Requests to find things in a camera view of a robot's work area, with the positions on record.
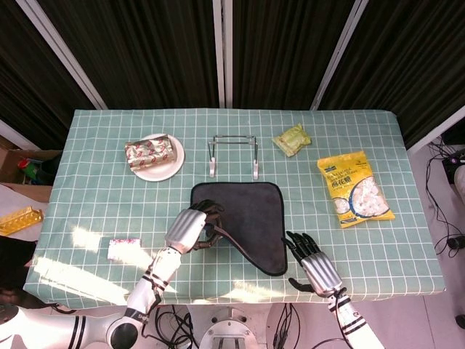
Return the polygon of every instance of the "marshmallow bag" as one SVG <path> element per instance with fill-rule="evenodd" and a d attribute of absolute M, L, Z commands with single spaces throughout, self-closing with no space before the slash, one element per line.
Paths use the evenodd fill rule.
<path fill-rule="evenodd" d="M 320 159 L 318 168 L 326 179 L 343 228 L 366 220 L 395 218 L 376 184 L 365 152 Z"/>

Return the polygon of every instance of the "small green package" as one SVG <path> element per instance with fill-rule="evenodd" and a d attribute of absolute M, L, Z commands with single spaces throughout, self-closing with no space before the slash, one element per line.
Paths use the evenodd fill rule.
<path fill-rule="evenodd" d="M 296 155 L 304 145 L 312 143 L 312 138 L 305 132 L 301 124 L 297 124 L 285 131 L 282 135 L 274 137 L 273 142 L 287 155 Z"/>

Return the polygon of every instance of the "black curtain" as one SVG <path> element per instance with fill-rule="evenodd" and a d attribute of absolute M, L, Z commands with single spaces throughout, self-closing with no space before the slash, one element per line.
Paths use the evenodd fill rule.
<path fill-rule="evenodd" d="M 218 107 L 211 0 L 39 0 L 110 109 Z"/>
<path fill-rule="evenodd" d="M 372 0 L 320 109 L 386 109 L 407 147 L 465 105 L 465 1 Z"/>
<path fill-rule="evenodd" d="M 353 0 L 234 0 L 233 106 L 308 110 Z"/>
<path fill-rule="evenodd" d="M 43 149 L 62 149 L 74 109 L 93 109 L 15 1 L 0 10 L 0 119 Z"/>

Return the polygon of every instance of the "yellow item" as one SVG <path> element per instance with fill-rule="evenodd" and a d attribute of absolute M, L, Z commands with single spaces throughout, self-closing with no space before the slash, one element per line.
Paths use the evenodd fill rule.
<path fill-rule="evenodd" d="M 365 220 L 393 220 L 394 214 L 376 184 L 365 152 L 318 160 L 343 228 Z"/>
<path fill-rule="evenodd" d="M 8 236 L 17 231 L 30 227 L 44 219 L 40 209 L 32 209 L 31 206 L 0 217 L 0 235 Z"/>
<path fill-rule="evenodd" d="M 312 143 L 312 138 L 305 132 L 301 124 L 286 130 L 282 135 L 274 137 L 273 142 L 287 155 L 296 155 L 304 145 Z"/>

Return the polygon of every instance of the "green checkered tablecloth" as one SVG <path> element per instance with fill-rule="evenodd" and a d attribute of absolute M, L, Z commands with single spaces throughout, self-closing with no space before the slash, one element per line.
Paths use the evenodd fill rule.
<path fill-rule="evenodd" d="M 272 137 L 302 123 L 312 144 L 287 158 Z M 168 133 L 184 146 L 180 171 L 163 182 L 132 174 L 124 143 Z M 174 109 L 76 111 L 54 183 L 25 290 L 70 308 L 125 304 L 150 256 L 164 246 L 177 214 L 200 182 L 251 182 L 251 147 L 218 147 L 209 177 L 207 142 L 214 135 L 256 135 L 259 181 L 283 194 L 286 229 L 308 232 L 334 261 L 354 300 L 377 300 L 444 289 L 399 126 L 386 111 L 247 111 Z M 392 221 L 339 227 L 316 161 L 364 150 L 395 213 Z M 140 238 L 142 251 L 107 259 L 111 238 Z M 320 302 L 288 282 L 306 280 L 294 258 L 269 277 L 224 239 L 182 257 L 163 294 L 166 303 Z"/>

